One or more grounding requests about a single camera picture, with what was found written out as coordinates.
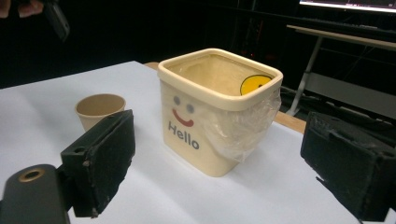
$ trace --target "yellow sticker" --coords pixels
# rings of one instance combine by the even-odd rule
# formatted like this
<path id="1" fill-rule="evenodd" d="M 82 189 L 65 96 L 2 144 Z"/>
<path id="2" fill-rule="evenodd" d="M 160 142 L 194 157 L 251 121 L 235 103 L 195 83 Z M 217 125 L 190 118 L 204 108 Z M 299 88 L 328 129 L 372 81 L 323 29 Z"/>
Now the yellow sticker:
<path id="1" fill-rule="evenodd" d="M 250 93 L 251 91 L 257 90 L 259 87 L 267 84 L 271 81 L 271 78 L 265 75 L 254 75 L 247 77 L 241 85 L 241 95 Z"/>

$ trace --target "plastic bin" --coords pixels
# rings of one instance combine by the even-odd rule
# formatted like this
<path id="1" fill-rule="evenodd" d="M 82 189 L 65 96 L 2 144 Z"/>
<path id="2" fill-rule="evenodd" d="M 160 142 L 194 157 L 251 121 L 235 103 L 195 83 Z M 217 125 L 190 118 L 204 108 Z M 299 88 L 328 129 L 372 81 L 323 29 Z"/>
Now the plastic bin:
<path id="1" fill-rule="evenodd" d="M 210 176 L 223 176 L 243 161 L 280 107 L 280 71 L 221 49 L 165 60 L 158 76 L 165 144 Z M 257 76 L 270 81 L 242 94 Z"/>

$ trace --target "finger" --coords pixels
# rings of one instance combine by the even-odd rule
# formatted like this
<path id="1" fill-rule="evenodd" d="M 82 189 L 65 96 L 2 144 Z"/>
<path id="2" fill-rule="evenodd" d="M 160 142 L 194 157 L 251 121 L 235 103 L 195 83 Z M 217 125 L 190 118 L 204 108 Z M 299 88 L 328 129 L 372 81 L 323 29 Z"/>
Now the finger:
<path id="1" fill-rule="evenodd" d="M 7 18 L 11 0 L 0 0 L 0 18 Z"/>
<path id="2" fill-rule="evenodd" d="M 18 6 L 18 11 L 20 13 L 20 17 L 25 18 L 41 13 L 43 11 L 43 7 L 44 5 L 41 2 L 31 0 L 30 3 L 20 4 Z"/>

